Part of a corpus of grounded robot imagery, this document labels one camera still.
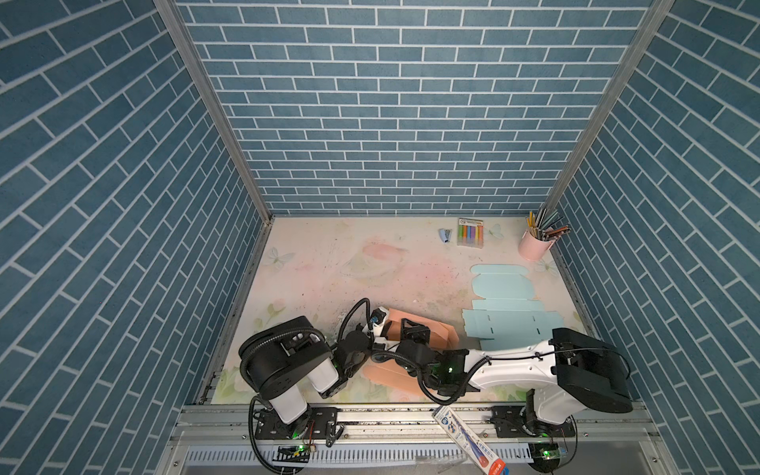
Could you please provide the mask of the pink cardboard box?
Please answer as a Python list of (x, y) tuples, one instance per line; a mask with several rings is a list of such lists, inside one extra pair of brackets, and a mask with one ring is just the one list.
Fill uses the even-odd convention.
[(380, 357), (364, 366), (371, 382), (423, 396), (450, 398), (463, 374), (459, 336), (453, 326), (396, 309), (379, 307), (370, 314), (374, 348), (400, 354), (402, 361)]

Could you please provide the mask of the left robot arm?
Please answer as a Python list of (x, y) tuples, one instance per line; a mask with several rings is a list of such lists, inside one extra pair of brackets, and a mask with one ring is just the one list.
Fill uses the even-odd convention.
[(307, 317), (289, 320), (243, 342), (239, 373), (281, 423), (301, 423), (310, 406), (298, 384), (308, 379), (324, 399), (340, 392), (370, 360), (389, 314), (383, 307), (372, 310), (367, 298), (360, 299), (340, 323), (333, 344)]

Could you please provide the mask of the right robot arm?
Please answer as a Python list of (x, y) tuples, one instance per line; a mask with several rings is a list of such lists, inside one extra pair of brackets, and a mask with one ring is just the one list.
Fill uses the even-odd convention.
[(403, 320), (400, 336), (387, 323), (369, 326), (371, 358), (394, 362), (433, 403), (450, 406), (468, 392), (514, 385), (526, 389), (522, 425), (533, 435), (559, 428), (584, 410), (627, 414), (631, 368), (611, 344), (568, 328), (516, 350), (435, 350), (429, 328)]

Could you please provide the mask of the light blue cardboard box blank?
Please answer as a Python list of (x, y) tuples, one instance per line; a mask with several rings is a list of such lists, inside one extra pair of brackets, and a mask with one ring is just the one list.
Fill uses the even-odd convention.
[(472, 308), (462, 311), (464, 330), (487, 352), (516, 350), (552, 337), (564, 326), (558, 312), (548, 311), (536, 297), (528, 269), (520, 265), (477, 264)]

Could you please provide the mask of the toothpaste tube box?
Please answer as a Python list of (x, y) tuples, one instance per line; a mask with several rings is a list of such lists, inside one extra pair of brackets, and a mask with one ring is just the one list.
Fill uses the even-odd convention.
[(433, 411), (433, 419), (446, 435), (487, 475), (509, 474), (506, 462), (468, 427), (451, 406), (439, 406)]

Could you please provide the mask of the coloured marker pack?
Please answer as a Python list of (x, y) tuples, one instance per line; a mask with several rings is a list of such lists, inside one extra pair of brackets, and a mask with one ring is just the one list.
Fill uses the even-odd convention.
[(457, 220), (457, 245), (484, 247), (484, 223), (482, 220), (459, 218)]

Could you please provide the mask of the pink pencil cup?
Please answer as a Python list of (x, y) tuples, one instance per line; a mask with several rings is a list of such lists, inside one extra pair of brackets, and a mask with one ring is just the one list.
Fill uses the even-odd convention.
[(532, 262), (539, 261), (543, 259), (544, 255), (551, 250), (555, 243), (556, 239), (542, 241), (534, 237), (529, 231), (525, 231), (518, 245), (518, 253), (525, 260)]

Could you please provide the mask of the aluminium mounting rail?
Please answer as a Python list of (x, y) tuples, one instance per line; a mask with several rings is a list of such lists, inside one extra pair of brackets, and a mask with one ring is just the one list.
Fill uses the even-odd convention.
[[(571, 431), (556, 437), (500, 436), (496, 403), (453, 405), (464, 425), (502, 456), (512, 474), (532, 473), (540, 445), (557, 445), (560, 474), (674, 474), (676, 464), (645, 405), (628, 414), (585, 410)], [(477, 474), (477, 463), (433, 419), (433, 403), (338, 404), (342, 436), (326, 445), (313, 429), (289, 439), (260, 441), (267, 458), (280, 447), (314, 443), (306, 474)], [(185, 406), (180, 412), (156, 471), (160, 474), (257, 474), (261, 472), (247, 428), (247, 405)]]

